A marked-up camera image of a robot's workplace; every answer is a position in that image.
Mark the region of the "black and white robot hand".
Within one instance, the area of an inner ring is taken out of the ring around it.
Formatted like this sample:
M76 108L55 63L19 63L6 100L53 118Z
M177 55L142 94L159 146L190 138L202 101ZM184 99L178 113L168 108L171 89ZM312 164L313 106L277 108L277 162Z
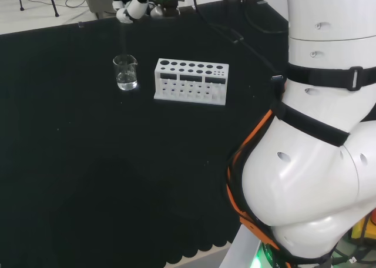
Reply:
M116 18L123 24L132 24L145 15L149 0L113 0Z

